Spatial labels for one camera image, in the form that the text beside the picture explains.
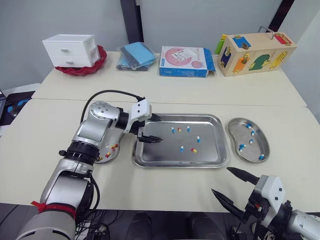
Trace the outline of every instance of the red bowl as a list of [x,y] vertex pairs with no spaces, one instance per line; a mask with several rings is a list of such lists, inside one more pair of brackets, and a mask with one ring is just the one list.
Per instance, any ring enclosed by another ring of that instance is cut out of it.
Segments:
[[62,67],[62,66],[56,66],[55,69],[69,75],[73,76],[85,76],[88,74],[93,74],[96,71],[98,71],[103,64],[105,63],[107,59],[107,52],[104,50],[104,48],[100,45],[97,46],[100,59],[94,63],[93,66],[84,66],[84,67]]

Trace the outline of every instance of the red zip tie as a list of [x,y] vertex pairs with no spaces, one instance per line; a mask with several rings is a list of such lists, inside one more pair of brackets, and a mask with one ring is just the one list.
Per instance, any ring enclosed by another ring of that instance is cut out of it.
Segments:
[[72,207],[59,205],[59,204],[47,205],[45,203],[39,203],[36,201],[32,201],[31,204],[37,207],[39,213],[42,213],[44,210],[57,209],[57,210],[62,210],[70,213],[73,216],[73,218],[76,219],[76,211]]

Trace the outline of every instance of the white table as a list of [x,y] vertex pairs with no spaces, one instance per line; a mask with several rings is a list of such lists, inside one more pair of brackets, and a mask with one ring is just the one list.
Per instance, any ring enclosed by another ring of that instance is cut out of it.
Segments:
[[[159,76],[158,62],[149,71],[116,69],[118,52],[107,52],[103,68],[87,76],[70,76],[56,69],[45,78],[34,99],[87,100],[106,89],[145,96],[151,103],[294,106],[306,103],[281,70],[224,77],[214,56],[216,74],[206,78]],[[106,93],[96,100],[134,102],[135,99]]]
[[[58,160],[73,138],[85,101],[32,99],[0,138],[0,202],[29,204],[40,199]],[[113,102],[127,110],[128,102]],[[304,212],[320,211],[320,128],[305,107],[152,104],[154,113],[206,113],[223,126],[235,117],[254,121],[270,144],[261,164],[239,159],[226,133],[229,167],[256,176],[281,177],[286,199]],[[254,186],[226,168],[141,168],[131,160],[135,136],[126,135],[113,162],[95,165],[99,209],[225,212],[211,188],[244,209]]]

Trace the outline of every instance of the white drawer box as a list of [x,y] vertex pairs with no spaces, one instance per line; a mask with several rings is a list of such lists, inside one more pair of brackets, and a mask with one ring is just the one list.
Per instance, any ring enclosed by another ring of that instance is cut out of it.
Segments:
[[91,64],[85,56],[52,56],[50,59],[55,67],[82,68]]
[[100,59],[93,35],[58,34],[42,42],[55,67],[92,67]]

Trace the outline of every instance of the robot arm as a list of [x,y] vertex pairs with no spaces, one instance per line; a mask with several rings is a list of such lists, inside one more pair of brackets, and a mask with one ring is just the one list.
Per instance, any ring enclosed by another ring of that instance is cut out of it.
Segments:
[[139,131],[147,119],[160,120],[152,114],[146,99],[135,103],[129,113],[103,101],[93,103],[69,148],[59,152],[63,158],[46,184],[40,203],[32,202],[38,207],[39,214],[27,222],[16,239],[73,240],[76,223],[88,217],[96,185],[92,177],[94,163],[108,129],[119,128],[136,135],[140,133],[138,140],[142,142],[161,142],[161,138],[143,136]]
[[294,234],[300,234],[308,240],[320,239],[319,218],[299,210],[293,211],[288,200],[282,204],[286,192],[279,177],[267,175],[256,177],[235,167],[227,169],[241,180],[255,185],[245,211],[238,209],[232,200],[212,189],[222,206],[242,223],[245,224],[253,215],[261,225],[269,228],[279,238],[290,239]]

